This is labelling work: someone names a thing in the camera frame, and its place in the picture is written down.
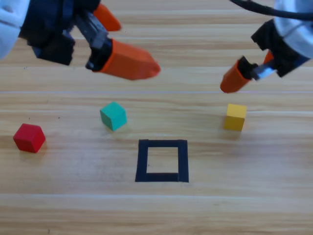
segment wood grain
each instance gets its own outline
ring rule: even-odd
[[[241,55],[262,61],[250,36],[268,17],[226,0],[105,4],[123,23],[112,36],[148,49],[162,73],[86,70],[77,29],[70,67],[19,40],[0,62],[0,235],[312,235],[312,64],[223,94]],[[114,133],[99,113],[111,101],[128,114]],[[222,129],[228,103],[247,106],[241,133]],[[38,154],[16,148],[22,123],[42,127]],[[190,183],[136,183],[139,139],[188,140]],[[174,151],[151,157],[149,171],[176,167]]]

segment black square outline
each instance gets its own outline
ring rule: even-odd
[[[149,147],[178,148],[178,173],[147,173]],[[188,147],[185,140],[139,140],[136,182],[189,182]]]

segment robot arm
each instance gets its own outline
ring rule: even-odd
[[[243,56],[224,75],[221,90],[239,91],[251,80],[260,80],[273,73],[284,77],[313,58],[313,4],[308,0],[276,0],[275,9],[252,1],[231,0],[244,9],[275,16],[265,22],[252,40],[267,56],[260,65]]]
[[[22,38],[37,58],[69,66],[74,26],[91,49],[87,69],[128,80],[160,72],[149,52],[108,37],[121,24],[100,0],[0,0],[0,59]]]

